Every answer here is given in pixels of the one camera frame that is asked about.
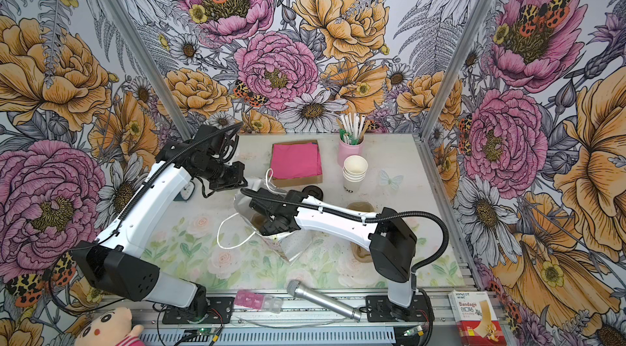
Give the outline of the white paper gift bag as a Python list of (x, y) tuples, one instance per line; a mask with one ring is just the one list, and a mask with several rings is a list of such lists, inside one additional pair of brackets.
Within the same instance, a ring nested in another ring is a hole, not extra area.
[[(252, 179), (246, 188), (255, 192), (261, 190), (261, 194), (285, 196), (287, 191), (276, 186), (273, 175), (273, 169), (269, 168), (264, 178)], [(237, 192), (234, 198), (236, 216), (241, 217), (252, 228), (251, 236), (259, 236), (283, 261), (289, 264), (295, 262), (311, 245), (313, 234), (304, 230), (289, 231), (286, 224), (273, 225), (275, 219), (267, 215), (266, 210), (252, 208), (254, 201), (251, 197)]]

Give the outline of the brown pulp cup carrier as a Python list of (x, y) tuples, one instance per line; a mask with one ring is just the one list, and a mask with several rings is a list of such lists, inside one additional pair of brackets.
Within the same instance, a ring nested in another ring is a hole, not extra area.
[[(369, 202), (351, 203), (347, 208), (353, 211), (357, 211), (357, 212), (374, 212), (375, 211), (375, 208)], [(350, 249), (351, 249), (353, 257), (360, 263), (372, 263), (373, 262), (373, 258), (371, 254), (367, 250), (362, 248), (362, 246), (352, 243), (350, 245)]]

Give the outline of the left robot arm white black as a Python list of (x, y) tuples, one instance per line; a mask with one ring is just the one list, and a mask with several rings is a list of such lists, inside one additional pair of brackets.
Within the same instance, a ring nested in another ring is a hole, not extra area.
[(241, 127), (203, 124), (193, 138), (163, 146), (118, 217), (94, 242), (73, 248), (73, 259), (92, 287), (133, 302), (176, 307), (192, 320), (204, 318), (209, 311), (205, 287), (169, 275), (141, 256), (168, 207), (193, 180), (200, 181), (206, 199), (247, 186), (244, 164), (232, 159)]

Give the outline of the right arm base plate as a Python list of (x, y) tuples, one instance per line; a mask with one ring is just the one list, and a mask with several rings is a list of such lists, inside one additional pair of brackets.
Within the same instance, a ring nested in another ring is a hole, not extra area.
[(370, 323), (425, 323), (433, 318), (424, 295), (414, 295), (407, 308), (394, 305), (386, 295), (367, 295), (365, 313)]

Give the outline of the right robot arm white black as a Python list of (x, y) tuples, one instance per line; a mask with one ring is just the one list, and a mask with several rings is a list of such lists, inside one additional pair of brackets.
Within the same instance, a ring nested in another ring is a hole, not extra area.
[[(410, 320), (417, 290), (416, 272), (443, 256), (449, 243), (447, 226), (430, 212), (396, 212), (389, 207), (381, 212), (359, 212), (296, 190), (283, 195), (262, 188), (244, 188), (241, 194), (250, 199), (249, 207), (264, 218), (260, 228), (263, 236), (312, 230), (342, 238), (369, 252), (374, 268), (386, 279), (387, 305), (397, 321)], [(422, 218), (438, 225), (442, 239), (435, 253), (413, 261), (417, 236), (404, 221), (406, 218)]]

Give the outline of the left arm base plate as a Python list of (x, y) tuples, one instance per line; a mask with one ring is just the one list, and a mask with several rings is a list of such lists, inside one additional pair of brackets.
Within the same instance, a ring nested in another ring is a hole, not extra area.
[(168, 306), (162, 323), (166, 325), (228, 324), (234, 310), (234, 298), (207, 296), (205, 303), (187, 308)]

